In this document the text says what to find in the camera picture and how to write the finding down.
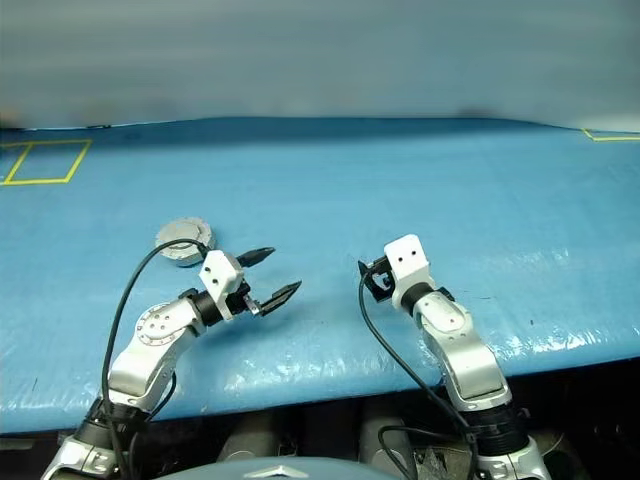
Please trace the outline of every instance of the black cable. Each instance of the black cable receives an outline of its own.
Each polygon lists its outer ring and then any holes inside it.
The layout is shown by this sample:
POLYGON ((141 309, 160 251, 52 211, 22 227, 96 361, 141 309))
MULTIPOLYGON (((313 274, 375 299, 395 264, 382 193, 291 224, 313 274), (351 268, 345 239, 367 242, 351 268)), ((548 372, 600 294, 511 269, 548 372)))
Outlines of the black cable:
MULTIPOLYGON (((473 433, 471 432, 469 424, 464 419, 464 417, 460 415, 460 412, 455 410, 453 406, 451 406, 449 403, 447 403, 434 393, 431 387, 429 387, 429 385, 427 385, 424 380, 422 380, 418 376, 418 374, 413 371, 413 369, 407 364, 407 362, 402 359, 398 352, 396 352, 393 347, 385 340, 385 338, 371 321, 371 318, 367 313, 367 307, 364 303, 364 285, 370 276, 371 272, 365 273, 360 279, 360 285, 358 287, 358 302, 360 304, 360 312, 362 313, 362 318, 364 319, 373 336, 376 338, 376 340, 378 340, 380 345, 384 347, 391 358, 393 358, 396 363, 400 365, 402 369, 407 373, 407 375, 409 375, 413 379, 413 381, 418 384, 418 386, 427 394, 427 398, 435 403, 436 406, 440 408, 453 421, 456 428, 463 436, 465 442, 469 445, 469 449, 471 450, 471 463, 469 465, 469 471, 467 472, 467 480, 473 480, 478 465, 478 444, 476 443, 475 435, 473 435, 473 433)), ((391 461, 393 461, 394 464, 396 463, 394 461, 395 455, 391 454, 389 458, 391 458, 391 461)))
POLYGON ((391 460, 393 464, 398 468, 398 470, 400 470, 400 472, 402 473, 402 475, 406 480, 417 480, 417 479, 413 475, 411 475, 411 472, 409 472, 408 468, 402 465, 402 462, 400 461, 400 459, 395 456, 395 454, 391 451, 391 449, 385 443, 384 434, 387 432, 417 433, 419 435, 426 435, 428 437, 437 438, 438 440, 444 440, 444 441, 456 440, 456 437, 452 437, 451 435, 431 432, 429 430, 424 430, 422 428, 405 427, 404 425, 386 425, 384 427, 380 427, 380 429, 378 430, 378 442, 380 442, 380 446, 382 447, 382 450, 384 451, 384 453, 386 453, 387 456, 389 457, 389 460, 391 460))
POLYGON ((104 354, 104 361, 102 363, 102 375, 101 375, 101 390, 102 390, 102 401, 104 414, 107 417, 107 428, 109 429, 109 434, 111 436, 111 444, 113 446, 113 452, 116 456, 116 463, 118 465, 118 469, 120 470, 120 475, 122 479, 128 479, 128 465, 125 462, 124 453, 122 452, 122 445, 120 444, 120 439, 118 438, 118 432, 115 425, 115 422, 112 419, 112 410, 113 404, 111 403, 111 399, 109 398, 109 367, 111 365, 111 357, 113 356, 113 348, 116 343, 116 336, 118 334, 118 327, 120 326, 120 319, 122 318, 122 312, 124 311, 124 307, 129 299, 129 295, 131 294, 131 290, 133 290, 133 286, 135 285, 138 277, 142 273, 142 270, 147 266, 147 264, 151 261, 153 257, 155 257, 158 253, 164 250, 167 247, 171 247, 173 245, 177 245, 179 243, 189 243, 191 245, 195 245, 198 251, 202 254, 202 256, 206 256, 209 249, 201 242, 197 240, 193 240, 192 238, 179 238, 176 240, 171 240, 169 242, 165 242, 161 245, 158 245, 156 248, 151 250, 146 257, 138 264, 136 269, 133 271, 127 286, 122 292, 122 296, 120 297, 120 302, 118 303, 118 308, 116 309, 116 313, 113 317, 113 323, 111 324, 111 331, 109 332, 109 340, 107 341, 107 350, 104 354))
MULTIPOLYGON (((164 408, 164 406, 167 403, 169 403, 169 400, 171 400, 171 397, 173 396, 174 392, 176 391, 176 386, 177 385, 178 385, 178 377, 176 376, 176 372, 173 372, 171 374, 171 387, 169 387, 169 391, 164 396, 162 401, 156 406, 156 408, 154 408, 151 411, 149 416, 145 419, 145 423, 150 423, 151 420, 153 420, 153 417, 155 417, 158 413, 160 413, 160 410, 162 410, 164 408)), ((138 474, 136 472, 136 467, 135 467, 135 462, 133 460, 133 452, 135 450, 136 443, 138 442, 139 434, 140 434, 139 431, 134 433, 133 437, 131 437, 131 443, 129 444, 129 459, 128 459, 129 460, 129 474, 131 475, 131 478, 133 478, 133 479, 137 479, 138 478, 138 474)))

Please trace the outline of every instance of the gray wall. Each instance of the gray wall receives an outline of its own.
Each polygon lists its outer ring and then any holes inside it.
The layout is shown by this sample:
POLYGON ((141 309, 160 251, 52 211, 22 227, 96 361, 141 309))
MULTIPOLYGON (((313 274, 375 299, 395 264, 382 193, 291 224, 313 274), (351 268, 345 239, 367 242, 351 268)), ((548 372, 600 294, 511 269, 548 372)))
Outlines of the gray wall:
POLYGON ((486 115, 640 131, 638 0, 0 0, 22 126, 486 115))

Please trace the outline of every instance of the yellow square outline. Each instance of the yellow square outline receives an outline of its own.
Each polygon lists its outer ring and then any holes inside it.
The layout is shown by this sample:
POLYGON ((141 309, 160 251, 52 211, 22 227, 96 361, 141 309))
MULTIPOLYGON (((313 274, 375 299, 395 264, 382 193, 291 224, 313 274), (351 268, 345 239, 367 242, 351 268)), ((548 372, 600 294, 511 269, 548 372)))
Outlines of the yellow square outline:
POLYGON ((625 135, 598 137, 593 133, 591 133, 586 128, 582 129, 582 133, 584 133, 587 137, 589 137, 594 142, 640 142, 640 134, 637 134, 635 137, 625 136, 625 135))
POLYGON ((7 175, 7 178, 5 178, 4 181, 2 183, 0 183, 0 185, 1 186, 5 186, 5 185, 51 185, 51 184, 54 184, 54 183, 69 183, 69 181, 71 180, 71 177, 73 177, 73 175, 76 173, 76 170, 78 170, 78 167, 80 166, 80 163, 84 159, 84 156, 87 154, 87 151, 89 150, 89 147, 91 146, 92 143, 93 143, 93 140, 91 140, 89 138, 87 138, 87 139, 74 139, 74 140, 43 140, 43 141, 33 141, 33 142, 0 143, 0 148, 21 147, 21 146, 25 146, 26 147, 24 149, 24 151, 20 154, 18 159, 15 161, 13 166, 11 167, 11 170, 9 171, 9 174, 7 175), (13 179, 13 177, 16 175, 16 173, 18 173, 18 170, 20 169, 20 166, 22 165, 22 162, 24 162, 25 158, 27 158, 27 155, 29 154, 29 152, 31 151, 31 149, 33 147, 38 146, 38 145, 66 145, 66 144, 73 145, 73 144, 76 144, 76 143, 83 143, 85 145, 82 148, 82 150, 80 151, 80 153, 78 154, 78 156, 76 157, 76 159, 73 161, 73 164, 71 165, 71 168, 67 172, 66 176, 64 176, 64 177, 55 177, 55 178, 27 178, 27 179, 23 179, 23 180, 14 180, 13 179))

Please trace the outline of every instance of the blue table surface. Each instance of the blue table surface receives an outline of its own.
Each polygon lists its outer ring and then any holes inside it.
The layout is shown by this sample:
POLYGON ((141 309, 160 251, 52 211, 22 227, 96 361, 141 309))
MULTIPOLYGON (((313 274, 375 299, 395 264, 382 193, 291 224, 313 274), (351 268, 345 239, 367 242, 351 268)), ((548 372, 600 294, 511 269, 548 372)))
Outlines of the blue table surface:
MULTIPOLYGON (((5 132, 0 175, 24 147, 10 144, 65 139, 93 140, 68 183, 0 186, 0 432, 78 424, 124 284, 181 216, 229 252, 277 248, 248 271, 257 299, 303 285, 272 316, 199 339, 164 418, 414 388, 356 300, 356 260, 406 233, 507 375, 640 354, 640 142, 507 121, 215 119, 5 132)), ((35 146, 13 179, 64 176, 74 148, 35 146)), ((197 273, 158 258, 116 351, 143 310, 201 287, 197 273)), ((437 383, 412 320, 388 303, 370 313, 437 383)))

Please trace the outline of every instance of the silver robot arm segment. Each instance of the silver robot arm segment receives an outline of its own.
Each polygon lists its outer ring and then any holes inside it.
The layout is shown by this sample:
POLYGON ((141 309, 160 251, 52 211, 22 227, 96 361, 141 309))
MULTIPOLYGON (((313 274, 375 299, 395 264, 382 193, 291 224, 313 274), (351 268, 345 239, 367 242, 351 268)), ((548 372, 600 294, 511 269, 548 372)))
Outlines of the silver robot arm segment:
MULTIPOLYGON (((109 372, 112 417, 125 451, 133 434, 160 403, 178 359, 207 327, 230 321, 246 310, 267 315, 296 292, 301 282, 286 285, 264 303, 250 297, 243 268, 260 263, 273 252, 273 248, 261 248, 235 258, 212 250, 200 271, 205 290, 188 290, 177 300, 155 305, 140 316, 129 345, 109 372)), ((90 478, 111 478, 118 473, 107 421, 102 398, 98 398, 78 430, 64 440, 42 479, 55 478, 61 471, 90 478)))
POLYGON ((477 437, 477 478, 550 480, 495 355, 473 328, 469 311, 445 288, 436 289, 418 237, 391 242, 384 253, 368 265, 360 262, 360 273, 377 301, 391 298, 396 309, 416 321, 437 357, 449 398, 477 437))

